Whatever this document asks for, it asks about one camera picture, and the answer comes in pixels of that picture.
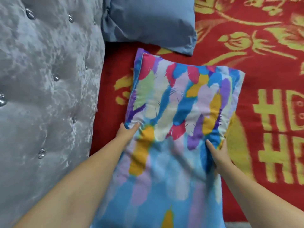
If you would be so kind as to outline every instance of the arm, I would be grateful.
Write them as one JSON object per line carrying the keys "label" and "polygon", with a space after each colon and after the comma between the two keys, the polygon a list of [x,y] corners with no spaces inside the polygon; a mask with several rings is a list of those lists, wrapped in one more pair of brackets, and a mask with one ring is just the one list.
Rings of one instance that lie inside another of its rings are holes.
{"label": "arm", "polygon": [[119,157],[138,130],[120,125],[116,138],[82,162],[45,195],[15,228],[85,228],[92,223]]}
{"label": "arm", "polygon": [[230,160],[226,141],[216,150],[206,144],[216,168],[253,228],[303,228],[304,212],[249,179]]}

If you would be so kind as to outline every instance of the person's left hand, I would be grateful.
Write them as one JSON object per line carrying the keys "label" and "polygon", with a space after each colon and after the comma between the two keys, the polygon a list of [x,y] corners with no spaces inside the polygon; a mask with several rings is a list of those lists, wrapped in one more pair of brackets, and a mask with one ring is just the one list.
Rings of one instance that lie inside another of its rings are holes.
{"label": "person's left hand", "polygon": [[123,123],[120,123],[116,138],[122,139],[126,142],[131,141],[136,131],[139,129],[140,123],[137,122],[131,129],[126,129]]}

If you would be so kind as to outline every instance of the red bedspread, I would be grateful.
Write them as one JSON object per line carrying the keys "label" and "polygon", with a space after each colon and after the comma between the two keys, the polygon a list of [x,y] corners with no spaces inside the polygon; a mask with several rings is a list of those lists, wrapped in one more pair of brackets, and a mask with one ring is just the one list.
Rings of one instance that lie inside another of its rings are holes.
{"label": "red bedspread", "polygon": [[[247,176],[304,210],[304,0],[196,0],[198,43],[192,57],[154,45],[106,47],[91,154],[124,121],[138,47],[192,65],[246,73],[227,139]],[[225,221],[245,221],[223,183]]]}

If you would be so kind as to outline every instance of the gray pillow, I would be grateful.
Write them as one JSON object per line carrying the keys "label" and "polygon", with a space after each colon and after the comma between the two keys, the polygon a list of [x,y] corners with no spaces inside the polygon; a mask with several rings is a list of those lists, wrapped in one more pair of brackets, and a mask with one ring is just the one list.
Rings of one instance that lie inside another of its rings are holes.
{"label": "gray pillow", "polygon": [[107,42],[139,41],[192,55],[196,45],[194,0],[104,0]]}

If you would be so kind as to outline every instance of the person's right arm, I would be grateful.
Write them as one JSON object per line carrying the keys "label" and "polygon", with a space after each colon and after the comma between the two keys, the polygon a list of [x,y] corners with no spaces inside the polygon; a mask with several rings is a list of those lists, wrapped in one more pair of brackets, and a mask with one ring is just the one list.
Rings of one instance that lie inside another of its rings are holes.
{"label": "person's right arm", "polygon": [[217,150],[206,141],[218,173],[253,228],[303,228],[304,212],[249,179],[230,160],[226,141]]}

